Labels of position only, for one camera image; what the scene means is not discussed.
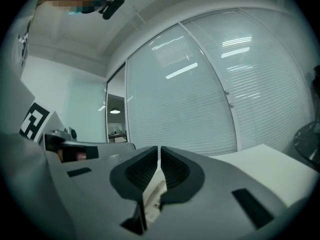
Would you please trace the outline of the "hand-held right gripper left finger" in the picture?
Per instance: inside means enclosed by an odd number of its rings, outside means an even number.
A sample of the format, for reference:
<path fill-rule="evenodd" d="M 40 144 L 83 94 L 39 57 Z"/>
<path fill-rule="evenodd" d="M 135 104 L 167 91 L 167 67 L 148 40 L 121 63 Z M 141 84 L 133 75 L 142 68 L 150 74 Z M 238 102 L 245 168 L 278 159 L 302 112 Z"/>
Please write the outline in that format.
<path fill-rule="evenodd" d="M 143 194 L 157 169 L 157 147 L 66 163 L 49 151 L 46 162 L 46 214 L 55 238 L 146 239 Z"/>

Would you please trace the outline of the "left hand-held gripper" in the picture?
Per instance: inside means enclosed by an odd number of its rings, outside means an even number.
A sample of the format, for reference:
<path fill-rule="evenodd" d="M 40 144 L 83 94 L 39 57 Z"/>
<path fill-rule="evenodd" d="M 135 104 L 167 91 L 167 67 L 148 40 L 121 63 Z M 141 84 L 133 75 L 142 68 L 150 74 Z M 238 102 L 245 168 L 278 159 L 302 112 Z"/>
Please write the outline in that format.
<path fill-rule="evenodd" d="M 64 126 L 56 111 L 34 101 L 26 113 L 19 134 L 41 143 L 43 135 L 47 133 L 57 134 L 65 140 L 77 141 L 76 131 Z"/>

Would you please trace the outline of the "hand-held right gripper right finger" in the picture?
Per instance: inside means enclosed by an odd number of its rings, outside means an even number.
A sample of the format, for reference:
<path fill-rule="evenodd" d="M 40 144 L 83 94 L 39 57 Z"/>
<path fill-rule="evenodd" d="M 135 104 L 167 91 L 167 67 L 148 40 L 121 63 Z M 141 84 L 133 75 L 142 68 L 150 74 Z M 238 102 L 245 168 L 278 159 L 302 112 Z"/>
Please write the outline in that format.
<path fill-rule="evenodd" d="M 152 240 L 236 240 L 259 230 L 286 206 L 276 194 L 236 166 L 162 146 L 167 191 Z"/>

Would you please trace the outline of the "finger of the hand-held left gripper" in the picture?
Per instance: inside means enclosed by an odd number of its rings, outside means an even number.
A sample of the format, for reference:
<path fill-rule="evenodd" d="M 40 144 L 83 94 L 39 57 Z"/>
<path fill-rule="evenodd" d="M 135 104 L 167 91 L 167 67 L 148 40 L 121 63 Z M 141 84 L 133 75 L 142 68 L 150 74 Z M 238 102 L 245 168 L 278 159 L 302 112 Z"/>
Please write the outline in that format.
<path fill-rule="evenodd" d="M 136 149 L 130 142 L 81 142 L 54 133 L 44 134 L 44 148 L 57 154 L 62 163 L 110 157 Z"/>

